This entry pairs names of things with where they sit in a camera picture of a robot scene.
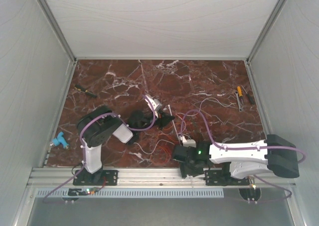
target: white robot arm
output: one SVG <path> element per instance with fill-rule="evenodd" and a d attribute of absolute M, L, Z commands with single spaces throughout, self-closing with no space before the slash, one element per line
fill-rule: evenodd
<path fill-rule="evenodd" d="M 229 177 L 244 179 L 247 176 L 273 172 L 284 178 L 299 177 L 297 153 L 287 149 L 263 149 L 264 146 L 290 146 L 293 144 L 277 135 L 268 135 L 267 140 L 249 143 L 217 143 L 220 148 L 211 142 L 196 142 L 181 139 L 181 144 L 176 145 L 172 158 L 181 162 L 182 177 L 187 175 L 197 176 L 203 174 L 203 168 L 211 164 L 226 163 L 229 167 Z"/>
<path fill-rule="evenodd" d="M 161 103 L 158 100 L 146 95 L 145 101 L 148 103 L 149 108 L 154 111 L 156 116 L 154 125 L 163 128 L 174 119 L 173 116 L 167 115 L 160 110 Z M 108 113 L 110 115 L 94 120 L 102 115 L 107 115 Z M 84 149 L 85 169 L 90 174 L 94 174 L 102 168 L 102 144 L 106 142 L 111 135 L 115 136 L 124 144 L 133 144 L 139 139 L 138 132 L 134 131 L 134 129 L 141 130 L 148 126 L 150 127 L 153 121 L 153 116 L 145 117 L 142 111 L 133 112 L 129 118 L 129 124 L 127 125 L 124 124 L 119 117 L 120 116 L 112 113 L 107 106 L 101 106 L 85 115 L 77 124 L 79 134 L 81 134 L 86 127 L 86 130 L 82 133 L 83 145 L 81 145 L 81 148 Z"/>

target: red marble surface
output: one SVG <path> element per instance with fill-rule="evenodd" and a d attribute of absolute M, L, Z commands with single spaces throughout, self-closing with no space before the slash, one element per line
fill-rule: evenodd
<path fill-rule="evenodd" d="M 91 98 L 76 89 L 80 84 L 97 94 Z M 74 166 L 82 160 L 76 130 L 78 120 L 101 105 L 107 105 L 124 120 L 134 110 L 151 114 L 141 94 L 158 99 L 165 112 L 170 104 L 175 124 L 180 131 L 181 117 L 190 109 L 199 109 L 207 118 L 211 133 L 218 142 L 250 142 L 265 138 L 256 105 L 244 97 L 243 111 L 238 111 L 233 91 L 242 85 L 251 92 L 243 61 L 184 60 L 80 60 L 66 98 L 57 132 L 63 131 L 70 144 L 51 150 L 47 166 Z M 196 141 L 209 140 L 202 118 L 197 114 L 186 118 L 185 134 Z M 142 132 L 139 144 L 151 152 L 160 140 L 176 143 L 172 127 L 157 127 Z M 143 153 L 137 144 L 125 145 L 113 136 L 102 147 L 104 166 L 177 167 L 171 160 L 173 144 L 159 142 L 152 155 Z"/>

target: metal frame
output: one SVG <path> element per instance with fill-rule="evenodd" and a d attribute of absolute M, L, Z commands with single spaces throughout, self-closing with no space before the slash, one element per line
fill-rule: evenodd
<path fill-rule="evenodd" d="M 245 66 L 246 66 L 246 71 L 247 71 L 247 74 L 248 74 L 250 86 L 251 86 L 251 89 L 253 91 L 254 98 L 255 98 L 255 101 L 256 101 L 257 110 L 258 110 L 258 113 L 259 113 L 259 116 L 260 116 L 261 124 L 263 126 L 265 134 L 268 135 L 271 132 L 271 127 L 269 125 L 268 117 L 266 115 L 266 112 L 265 112 L 264 107 L 263 107 L 262 102 L 261 102 L 261 98 L 260 98 L 260 95 L 259 95 L 259 92 L 258 92 L 258 89 L 257 89 L 257 85 L 256 85 L 255 77 L 254 77 L 254 74 L 253 74 L 253 70 L 251 68 L 251 64 L 249 62 L 247 62 L 247 61 L 245 61 Z"/>
<path fill-rule="evenodd" d="M 46 0 L 37 0 L 39 5 L 41 6 L 46 18 L 48 19 L 53 31 L 55 32 L 57 38 L 59 39 L 62 47 L 64 48 L 66 54 L 68 55 L 68 57 L 70 58 L 70 60 L 72 62 L 75 62 L 76 58 L 68 44 L 68 42 L 66 41 L 64 34 L 62 33 L 62 30 L 59 27 L 59 24 L 57 23 L 48 3 Z"/>
<path fill-rule="evenodd" d="M 59 124 L 59 121 L 60 121 L 60 118 L 61 118 L 61 115 L 62 115 L 62 111 L 63 111 L 63 107 L 64 107 L 64 104 L 65 104 L 65 101 L 66 101 L 66 96 L 68 94 L 68 91 L 69 91 L 69 88 L 70 88 L 70 85 L 71 85 L 71 81 L 72 81 L 72 77 L 73 77 L 73 74 L 74 74 L 74 71 L 75 71 L 75 67 L 77 65 L 78 61 L 69 61 L 69 65 L 67 67 L 67 70 L 66 70 L 66 73 L 65 75 L 68 75 L 67 77 L 67 81 L 65 82 L 65 86 L 63 87 L 63 92 L 62 92 L 62 97 L 59 101 L 59 109 L 58 111 L 56 112 L 56 115 L 54 117 L 54 123 L 52 125 L 52 128 L 51 128 L 51 134 L 48 136 L 48 139 L 47 139 L 47 144 L 46 146 L 43 148 L 43 153 L 41 154 L 41 159 L 38 163 L 38 166 L 44 166 L 46 164 L 46 161 L 47 161 L 47 158 L 49 157 L 49 153 L 51 151 L 51 149 L 49 148 L 49 142 L 51 141 L 51 139 L 54 138 L 55 134 L 56 134 L 56 130 L 58 128 L 58 124 Z"/>
<path fill-rule="evenodd" d="M 26 188 L 19 208 L 15 214 L 12 226 L 26 226 L 32 211 L 32 207 L 35 200 L 36 188 Z"/>
<path fill-rule="evenodd" d="M 46 0 L 37 0 L 40 4 L 44 14 L 46 15 L 48 21 L 50 22 L 54 32 L 56 33 L 61 45 L 63 46 L 65 52 L 67 53 L 70 61 L 73 63 L 73 69 L 70 71 L 70 75 L 67 81 L 67 85 L 63 92 L 63 99 L 61 100 L 61 107 L 57 113 L 56 122 L 53 125 L 52 136 L 55 134 L 55 129 L 57 128 L 57 124 L 59 121 L 59 116 L 62 113 L 63 105 L 66 100 L 66 95 L 72 80 L 72 76 L 76 66 L 76 58 L 68 45 L 54 15 L 52 14 Z M 255 54 L 257 53 L 261 43 L 265 39 L 265 36 L 273 26 L 274 22 L 276 21 L 282 7 L 284 6 L 286 0 L 278 0 L 274 10 L 272 11 L 270 17 L 268 18 L 264 28 L 262 29 L 254 47 L 249 54 L 247 61 L 245 62 L 248 77 L 252 86 L 252 90 L 255 96 L 255 100 L 257 103 L 258 111 L 261 117 L 262 125 L 266 134 L 271 132 L 271 127 L 269 125 L 269 121 L 267 115 L 263 109 L 261 98 L 258 93 L 258 89 L 256 86 L 256 82 L 254 79 L 254 75 L 251 69 L 250 61 L 254 58 Z M 110 58 L 90 58 L 90 59 L 114 59 L 114 57 Z M 159 59 L 159 57 L 145 57 L 145 58 L 136 58 L 136 57 L 129 57 L 129 58 L 119 58 L 118 59 Z M 176 59 L 175 57 L 165 57 L 165 59 Z M 215 58 L 197 58 L 199 60 L 243 60 L 242 58 L 231 57 L 215 57 Z M 118 185 L 112 188 L 120 188 L 120 189 L 131 189 L 131 188 L 152 188 L 152 189 L 187 189 L 187 188 L 196 188 L 196 189 L 209 189 L 209 188 L 221 188 L 221 187 L 208 187 L 205 186 L 205 181 L 203 180 L 203 176 L 199 177 L 188 177 L 186 179 L 182 179 L 180 177 L 179 169 L 177 168 L 119 168 L 119 179 Z M 33 168 L 30 174 L 29 181 L 26 186 L 26 190 L 23 194 L 20 206 L 15 216 L 15 220 L 13 222 L 14 226 L 25 226 L 27 225 L 28 219 L 30 217 L 35 194 L 38 191 L 38 188 L 52 188 L 60 185 L 61 183 L 65 182 L 67 179 L 71 177 L 71 168 Z M 264 174 L 263 178 L 267 181 L 272 183 L 286 186 L 290 190 L 295 190 L 295 184 L 293 180 L 288 180 L 284 178 L 276 177 L 274 174 Z M 263 182 L 259 182 L 256 180 L 256 184 L 259 187 L 266 188 L 270 187 L 269 185 L 264 184 Z M 65 187 L 74 187 L 72 183 L 68 183 Z M 222 188 L 239 188 L 236 186 L 226 186 Z M 288 199 L 288 205 L 293 217 L 294 224 L 296 226 L 304 226 L 302 215 L 300 209 L 297 204 L 297 200 L 293 194 L 291 198 Z"/>
<path fill-rule="evenodd" d="M 256 85 L 256 81 L 255 81 L 254 73 L 253 73 L 253 70 L 251 67 L 251 63 L 245 61 L 245 66 L 246 66 L 246 70 L 248 73 L 250 85 L 251 85 L 251 88 L 252 88 L 253 93 L 254 93 L 254 97 L 256 100 L 256 104 L 257 104 L 257 109 L 259 112 L 261 123 L 263 125 L 264 132 L 266 134 L 270 134 L 273 131 L 272 131 L 271 126 L 269 124 L 269 119 L 267 117 L 267 114 L 266 114 L 266 112 L 263 108 L 263 105 L 262 105 L 261 97 L 260 97 L 260 94 L 259 94 L 259 91 L 258 91 L 258 88 Z M 293 223 L 295 226 L 306 226 L 306 223 L 303 219 L 303 216 L 302 216 L 301 210 L 298 206 L 298 202 L 297 202 L 297 198 L 296 198 L 296 194 L 298 193 L 298 190 L 296 189 L 296 187 L 291 187 L 291 186 L 288 186 L 287 188 L 293 192 L 293 195 L 287 199 L 288 207 L 289 207 L 289 210 L 290 210 L 290 213 L 292 216 Z"/>
<path fill-rule="evenodd" d="M 185 56 L 149 56 L 149 57 L 137 57 L 137 56 L 110 56 L 110 57 L 77 57 L 78 60 L 83 60 L 83 59 L 89 59 L 89 60 L 176 60 L 176 59 L 182 59 L 182 60 L 231 60 L 231 61 L 244 61 L 247 58 L 245 57 L 185 57 Z"/>
<path fill-rule="evenodd" d="M 265 39 L 266 35 L 268 34 L 269 30 L 271 29 L 271 27 L 273 26 L 273 24 L 275 23 L 278 15 L 280 14 L 281 10 L 283 9 L 283 6 L 285 5 L 287 0 L 278 0 L 275 8 L 273 9 L 273 11 L 271 12 L 268 20 L 266 21 L 263 29 L 261 30 L 255 44 L 254 47 L 252 48 L 247 61 L 250 62 L 252 61 L 252 59 L 255 57 L 261 43 L 263 42 L 263 40 Z"/>
<path fill-rule="evenodd" d="M 33 168 L 27 188 L 56 187 L 72 177 L 71 167 Z M 108 188 L 244 188 L 242 186 L 206 186 L 204 175 L 182 179 L 179 168 L 109 168 L 119 171 L 118 185 Z M 293 186 L 293 180 L 279 178 L 272 173 L 263 174 L 263 179 L 282 186 Z M 262 188 L 271 187 L 258 180 Z M 72 181 L 65 187 L 74 187 Z"/>

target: black bracket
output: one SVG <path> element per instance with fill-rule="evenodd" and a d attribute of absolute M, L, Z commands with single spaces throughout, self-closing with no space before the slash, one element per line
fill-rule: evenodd
<path fill-rule="evenodd" d="M 88 193 L 83 191 L 83 189 L 69 189 L 68 196 L 86 196 Z"/>
<path fill-rule="evenodd" d="M 249 179 L 235 179 L 229 174 L 223 174 L 222 170 L 205 170 L 205 184 L 207 186 L 248 186 Z"/>
<path fill-rule="evenodd" d="M 261 189 L 260 188 L 244 188 L 238 189 L 240 196 L 249 202 L 258 201 L 261 197 Z"/>
<path fill-rule="evenodd" d="M 156 118 L 154 125 L 157 125 L 159 129 L 163 129 L 172 120 L 175 119 L 174 116 L 166 114 L 162 110 L 158 111 L 159 116 Z M 151 125 L 153 121 L 153 115 L 145 116 L 141 110 L 136 110 L 132 112 L 128 123 L 132 128 L 143 129 Z"/>
<path fill-rule="evenodd" d="M 186 163 L 180 163 L 179 164 L 179 169 L 181 173 L 181 177 L 185 179 L 188 175 L 192 177 L 196 177 L 198 175 L 204 174 L 203 168 L 196 168 L 195 166 L 191 164 L 186 164 Z"/>
<path fill-rule="evenodd" d="M 86 169 L 77 175 L 73 180 L 73 185 L 76 186 L 102 186 L 106 179 L 105 186 L 115 186 L 118 184 L 118 170 L 103 170 L 100 169 L 94 174 L 89 173 Z"/>

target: white enclosure wall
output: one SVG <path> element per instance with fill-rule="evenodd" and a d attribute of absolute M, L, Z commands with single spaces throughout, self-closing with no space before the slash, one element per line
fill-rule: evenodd
<path fill-rule="evenodd" d="M 76 57 L 246 58 L 278 0 L 47 0 Z"/>
<path fill-rule="evenodd" d="M 252 60 L 271 132 L 305 150 L 298 203 L 319 223 L 319 0 L 288 0 Z"/>
<path fill-rule="evenodd" d="M 12 224 L 72 68 L 36 0 L 0 0 L 0 225 Z"/>

